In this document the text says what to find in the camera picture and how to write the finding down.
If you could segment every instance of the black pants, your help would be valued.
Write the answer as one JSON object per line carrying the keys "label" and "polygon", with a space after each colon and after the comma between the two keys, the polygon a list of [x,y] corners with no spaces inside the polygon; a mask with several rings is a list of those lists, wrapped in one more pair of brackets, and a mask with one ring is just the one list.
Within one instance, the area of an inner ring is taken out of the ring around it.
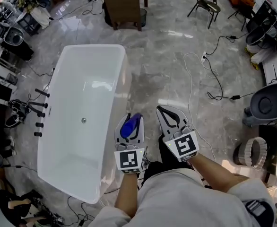
{"label": "black pants", "polygon": [[168,147],[163,142],[164,135],[162,134],[158,138],[158,147],[161,153],[162,162],[155,161],[151,162],[148,166],[148,169],[145,171],[144,174],[144,181],[142,182],[142,186],[145,181],[161,172],[169,171],[172,169],[179,169],[179,168],[187,168],[193,170],[193,167],[185,161],[179,162],[177,158],[172,154],[172,152],[168,149]]}

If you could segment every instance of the chair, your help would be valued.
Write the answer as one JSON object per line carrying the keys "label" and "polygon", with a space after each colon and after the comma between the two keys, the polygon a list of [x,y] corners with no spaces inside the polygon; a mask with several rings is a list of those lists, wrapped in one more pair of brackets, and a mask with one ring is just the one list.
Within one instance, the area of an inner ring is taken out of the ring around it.
{"label": "chair", "polygon": [[217,0],[213,0],[213,2],[207,1],[207,0],[197,0],[197,3],[194,5],[194,7],[190,11],[190,13],[187,15],[187,17],[190,16],[190,14],[192,13],[192,11],[194,10],[195,7],[196,7],[196,10],[199,7],[202,7],[203,9],[207,10],[212,15],[212,18],[211,18],[209,26],[208,26],[208,29],[209,29],[210,25],[212,23],[213,17],[214,17],[214,13],[217,13],[216,17],[214,19],[214,22],[215,22],[216,18],[218,16],[218,13],[220,12],[220,7],[217,5]]}
{"label": "chair", "polygon": [[242,30],[243,30],[243,27],[246,24],[246,19],[247,18],[250,19],[250,20],[253,19],[254,16],[255,16],[255,13],[253,11],[253,7],[243,3],[241,1],[239,2],[238,6],[237,6],[237,10],[233,14],[231,14],[228,17],[228,19],[231,18],[233,15],[236,16],[238,13],[240,13],[244,18],[244,21],[243,21],[243,24],[242,24]]}
{"label": "chair", "polygon": [[117,30],[117,22],[135,22],[142,31],[139,0],[105,0],[111,23]]}

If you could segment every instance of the black chair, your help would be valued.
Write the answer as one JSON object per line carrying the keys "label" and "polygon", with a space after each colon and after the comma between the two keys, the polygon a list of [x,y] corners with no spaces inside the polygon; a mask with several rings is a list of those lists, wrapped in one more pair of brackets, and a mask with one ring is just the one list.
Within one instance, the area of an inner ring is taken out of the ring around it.
{"label": "black chair", "polygon": [[238,6],[237,6],[237,10],[233,14],[231,14],[228,17],[228,19],[231,18],[233,15],[236,16],[238,13],[240,13],[244,18],[243,24],[242,24],[242,30],[243,30],[243,27],[246,24],[246,19],[247,18],[250,19],[250,20],[253,19],[254,16],[255,16],[255,13],[253,11],[253,7],[251,7],[250,5],[244,4],[243,2],[240,2],[240,1],[239,1]]}
{"label": "black chair", "polygon": [[220,7],[217,5],[217,0],[213,0],[211,1],[207,1],[207,0],[197,0],[197,3],[194,5],[194,7],[192,8],[192,10],[190,11],[190,13],[188,14],[187,17],[190,16],[190,14],[192,13],[192,11],[194,10],[194,8],[196,7],[196,10],[198,9],[198,7],[202,7],[203,9],[207,10],[211,15],[212,18],[210,20],[208,29],[210,28],[210,25],[212,23],[213,17],[214,17],[214,13],[216,14],[216,17],[214,19],[214,22],[216,21],[216,18],[218,16],[218,13],[220,12]]}

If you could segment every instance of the yellow shoe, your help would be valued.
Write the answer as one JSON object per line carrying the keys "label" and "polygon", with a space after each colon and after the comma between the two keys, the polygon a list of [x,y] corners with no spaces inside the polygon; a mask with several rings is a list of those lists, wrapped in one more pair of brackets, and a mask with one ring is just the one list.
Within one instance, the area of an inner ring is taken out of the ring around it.
{"label": "yellow shoe", "polygon": [[258,66],[258,64],[256,64],[256,63],[250,62],[250,65],[251,65],[252,67],[254,67],[255,70],[259,70],[259,69],[260,69],[259,66]]}
{"label": "yellow shoe", "polygon": [[248,51],[248,47],[245,47],[245,48],[244,48],[244,51],[246,51],[246,53],[247,53],[250,57],[252,57],[253,55],[256,54],[256,53],[251,53],[250,51]]}

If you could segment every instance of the gray t-shirt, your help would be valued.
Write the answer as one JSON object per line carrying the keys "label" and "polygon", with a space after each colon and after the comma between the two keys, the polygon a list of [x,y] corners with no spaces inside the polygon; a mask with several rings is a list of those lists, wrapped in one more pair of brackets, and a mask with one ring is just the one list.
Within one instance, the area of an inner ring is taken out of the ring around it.
{"label": "gray t-shirt", "polygon": [[259,227],[244,206],[251,200],[265,201],[276,212],[260,179],[248,179],[224,193],[204,188],[193,170],[175,169],[144,183],[134,218],[104,207],[90,227]]}

